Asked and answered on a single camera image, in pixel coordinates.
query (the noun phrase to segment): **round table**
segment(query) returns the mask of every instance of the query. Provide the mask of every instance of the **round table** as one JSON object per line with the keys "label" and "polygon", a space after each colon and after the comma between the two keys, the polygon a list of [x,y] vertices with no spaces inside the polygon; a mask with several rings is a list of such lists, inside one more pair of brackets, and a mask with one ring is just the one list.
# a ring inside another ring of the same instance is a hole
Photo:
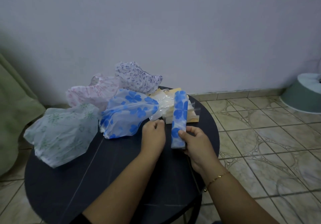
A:
{"label": "round table", "polygon": [[[220,140],[216,124],[207,109],[200,108],[198,123],[209,137],[216,155]],[[142,126],[133,136],[105,139],[98,132],[87,152],[73,161],[52,169],[39,160],[32,150],[25,170],[25,188],[30,205],[48,224],[67,224],[90,205],[121,171],[139,154]],[[196,206],[195,222],[202,201],[204,182],[180,150],[171,149],[171,125],[165,125],[166,144],[155,166],[132,223],[171,223],[191,206]]]}

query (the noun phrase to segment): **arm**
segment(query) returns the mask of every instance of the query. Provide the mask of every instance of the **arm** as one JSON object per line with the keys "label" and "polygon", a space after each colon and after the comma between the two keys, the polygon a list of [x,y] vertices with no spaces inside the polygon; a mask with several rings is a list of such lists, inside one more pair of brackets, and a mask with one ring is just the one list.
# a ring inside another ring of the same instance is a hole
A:
{"label": "arm", "polygon": [[84,210],[83,215],[92,224],[130,222],[164,148],[164,127],[163,120],[149,121],[143,126],[139,155]]}
{"label": "arm", "polygon": [[[193,169],[198,172],[207,186],[213,179],[227,172],[220,163],[204,132],[196,127],[187,126],[179,136],[186,141],[185,153],[191,158]],[[232,174],[228,173],[212,182],[208,192],[225,224],[278,224],[242,187]]]}

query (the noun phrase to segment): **gold bracelet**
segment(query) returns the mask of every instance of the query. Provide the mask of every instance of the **gold bracelet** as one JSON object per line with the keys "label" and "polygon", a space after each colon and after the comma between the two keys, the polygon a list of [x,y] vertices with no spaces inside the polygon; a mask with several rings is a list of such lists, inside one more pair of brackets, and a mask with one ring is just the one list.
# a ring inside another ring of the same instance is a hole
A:
{"label": "gold bracelet", "polygon": [[204,192],[207,192],[208,187],[211,185],[211,183],[215,182],[217,179],[219,179],[220,177],[224,176],[225,174],[230,173],[229,171],[227,171],[226,173],[223,173],[222,175],[219,175],[218,177],[214,178],[212,181],[210,181],[210,183],[207,185],[207,187],[204,189]]}

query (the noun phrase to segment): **green floral plastic bag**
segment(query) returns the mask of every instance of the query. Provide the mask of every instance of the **green floral plastic bag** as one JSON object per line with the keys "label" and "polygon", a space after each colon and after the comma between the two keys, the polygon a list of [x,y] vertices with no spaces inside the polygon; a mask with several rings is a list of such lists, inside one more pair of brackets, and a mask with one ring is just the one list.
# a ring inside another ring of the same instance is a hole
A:
{"label": "green floral plastic bag", "polygon": [[55,168],[85,153],[98,131],[98,108],[92,104],[49,108],[26,129],[23,137],[35,155]]}

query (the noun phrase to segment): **green curtain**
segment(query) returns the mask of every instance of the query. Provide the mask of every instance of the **green curtain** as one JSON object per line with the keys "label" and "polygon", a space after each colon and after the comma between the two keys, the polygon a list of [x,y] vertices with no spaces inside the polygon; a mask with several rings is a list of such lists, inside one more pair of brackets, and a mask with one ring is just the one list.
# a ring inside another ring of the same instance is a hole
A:
{"label": "green curtain", "polygon": [[0,54],[0,175],[18,156],[18,138],[30,121],[45,112],[37,96]]}

